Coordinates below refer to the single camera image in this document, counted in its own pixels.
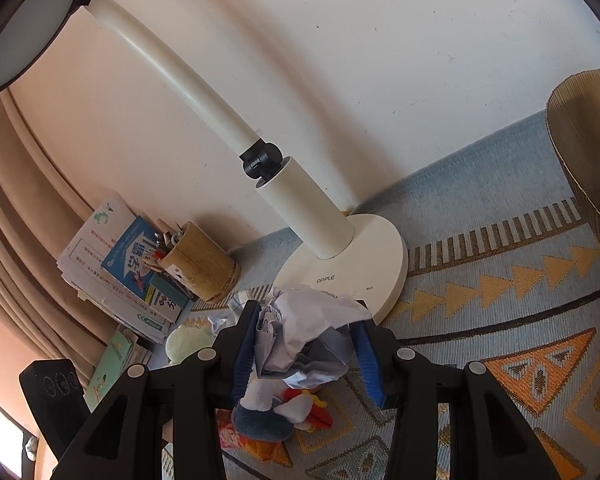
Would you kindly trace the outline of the large printed paper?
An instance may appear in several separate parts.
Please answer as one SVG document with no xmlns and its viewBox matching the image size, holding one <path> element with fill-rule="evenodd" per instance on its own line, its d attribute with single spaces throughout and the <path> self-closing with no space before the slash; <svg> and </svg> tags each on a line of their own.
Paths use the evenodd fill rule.
<svg viewBox="0 0 600 480">
<path fill-rule="evenodd" d="M 268 412 L 283 388 L 311 390 L 347 374 L 355 351 L 351 327 L 372 318 L 346 295 L 306 285 L 274 288 L 262 304 L 254 343 L 254 364 L 239 404 Z"/>
</svg>

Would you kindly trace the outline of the pastel caterpillar plush toy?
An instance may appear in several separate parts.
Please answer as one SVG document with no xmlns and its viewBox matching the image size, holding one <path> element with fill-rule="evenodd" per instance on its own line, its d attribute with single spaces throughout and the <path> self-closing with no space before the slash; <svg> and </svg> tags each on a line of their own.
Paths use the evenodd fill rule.
<svg viewBox="0 0 600 480">
<path fill-rule="evenodd" d="M 213 337 L 209 326 L 178 326 L 170 333 L 164 350 L 170 365 L 178 365 L 203 348 L 212 346 Z"/>
</svg>

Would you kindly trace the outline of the stack of books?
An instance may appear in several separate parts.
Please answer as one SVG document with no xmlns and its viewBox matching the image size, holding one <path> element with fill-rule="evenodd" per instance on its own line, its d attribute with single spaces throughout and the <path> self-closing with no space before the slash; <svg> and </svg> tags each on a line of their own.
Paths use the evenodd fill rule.
<svg viewBox="0 0 600 480">
<path fill-rule="evenodd" d="M 188 300 L 151 284 L 158 233 L 117 197 L 101 203 L 57 260 L 61 277 L 113 318 L 123 335 L 163 344 Z"/>
</svg>

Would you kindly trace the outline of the white blue duck plush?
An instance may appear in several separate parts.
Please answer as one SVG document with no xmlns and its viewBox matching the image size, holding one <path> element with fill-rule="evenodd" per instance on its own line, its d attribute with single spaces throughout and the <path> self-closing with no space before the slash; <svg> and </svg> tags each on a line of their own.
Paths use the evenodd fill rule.
<svg viewBox="0 0 600 480">
<path fill-rule="evenodd" d="M 252 378 L 232 411 L 232 424 L 242 437 L 282 442 L 294 430 L 313 432 L 334 424 L 328 404 L 314 391 L 289 388 L 282 380 Z"/>
</svg>

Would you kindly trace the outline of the orange red patterned cloth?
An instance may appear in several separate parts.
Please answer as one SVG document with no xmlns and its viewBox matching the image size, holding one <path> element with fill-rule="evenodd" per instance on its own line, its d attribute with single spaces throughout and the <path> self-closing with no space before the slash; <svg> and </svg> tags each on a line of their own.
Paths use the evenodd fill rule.
<svg viewBox="0 0 600 480">
<path fill-rule="evenodd" d="M 227 410 L 217 410 L 215 416 L 223 450 L 237 448 L 263 463 L 273 462 L 286 468 L 294 466 L 283 442 L 266 442 L 238 434 Z"/>
</svg>

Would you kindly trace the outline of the patterned woven tablecloth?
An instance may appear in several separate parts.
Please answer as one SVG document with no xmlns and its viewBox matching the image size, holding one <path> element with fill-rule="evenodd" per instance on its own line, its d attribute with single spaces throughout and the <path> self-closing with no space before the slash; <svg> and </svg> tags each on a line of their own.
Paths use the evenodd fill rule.
<svg viewBox="0 0 600 480">
<path fill-rule="evenodd" d="M 408 248 L 386 325 L 430 361 L 486 364 L 565 479 L 600 476 L 600 245 L 524 118 L 364 205 Z"/>
</svg>

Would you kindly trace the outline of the beige curtain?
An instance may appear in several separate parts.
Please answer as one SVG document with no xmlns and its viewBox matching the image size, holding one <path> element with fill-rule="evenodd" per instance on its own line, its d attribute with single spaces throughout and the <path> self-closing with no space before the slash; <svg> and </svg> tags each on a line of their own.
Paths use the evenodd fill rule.
<svg viewBox="0 0 600 480">
<path fill-rule="evenodd" d="M 87 384 L 117 328 L 62 278 L 57 260 L 92 208 L 56 169 L 12 94 L 0 93 L 0 322 Z"/>
</svg>

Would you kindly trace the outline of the pens and pencils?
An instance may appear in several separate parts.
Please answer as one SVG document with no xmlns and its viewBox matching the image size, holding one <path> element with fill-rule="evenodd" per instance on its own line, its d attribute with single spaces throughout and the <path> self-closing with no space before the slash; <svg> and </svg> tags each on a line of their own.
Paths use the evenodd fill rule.
<svg viewBox="0 0 600 480">
<path fill-rule="evenodd" d="M 144 251 L 142 261 L 149 269 L 160 273 L 163 271 L 161 261 L 172 252 L 175 245 L 184 236 L 185 228 L 177 224 L 176 228 L 173 229 L 168 222 L 161 218 L 156 220 L 155 225 L 158 229 L 155 235 L 155 243 Z"/>
</svg>

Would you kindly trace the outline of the bamboo pen holder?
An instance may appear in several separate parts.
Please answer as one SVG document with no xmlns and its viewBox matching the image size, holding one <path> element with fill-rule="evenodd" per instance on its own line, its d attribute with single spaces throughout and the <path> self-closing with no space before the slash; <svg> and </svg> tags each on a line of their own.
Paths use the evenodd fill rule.
<svg viewBox="0 0 600 480">
<path fill-rule="evenodd" d="M 192 222 L 178 232 L 178 241 L 159 260 L 167 274 L 209 304 L 218 304 L 240 277 L 239 263 Z"/>
</svg>

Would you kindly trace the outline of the gold ribbed bowl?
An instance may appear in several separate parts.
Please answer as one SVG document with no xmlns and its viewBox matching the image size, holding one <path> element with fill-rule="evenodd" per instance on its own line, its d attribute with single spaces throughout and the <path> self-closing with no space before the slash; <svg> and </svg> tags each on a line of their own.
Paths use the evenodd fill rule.
<svg viewBox="0 0 600 480">
<path fill-rule="evenodd" d="M 558 84 L 545 123 L 580 213 L 600 243 L 600 69 Z"/>
</svg>

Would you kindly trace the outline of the cream desk lamp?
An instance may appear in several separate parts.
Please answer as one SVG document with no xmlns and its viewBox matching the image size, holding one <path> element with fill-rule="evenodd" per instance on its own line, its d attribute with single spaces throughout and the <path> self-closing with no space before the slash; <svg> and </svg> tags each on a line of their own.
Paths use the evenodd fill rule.
<svg viewBox="0 0 600 480">
<path fill-rule="evenodd" d="M 293 158 L 263 140 L 180 56 L 114 0 L 0 0 L 0 92 L 84 8 L 151 67 L 242 161 L 244 173 L 302 241 L 278 271 L 279 288 L 316 285 L 360 300 L 381 323 L 399 300 L 408 255 L 377 214 L 345 216 Z"/>
</svg>

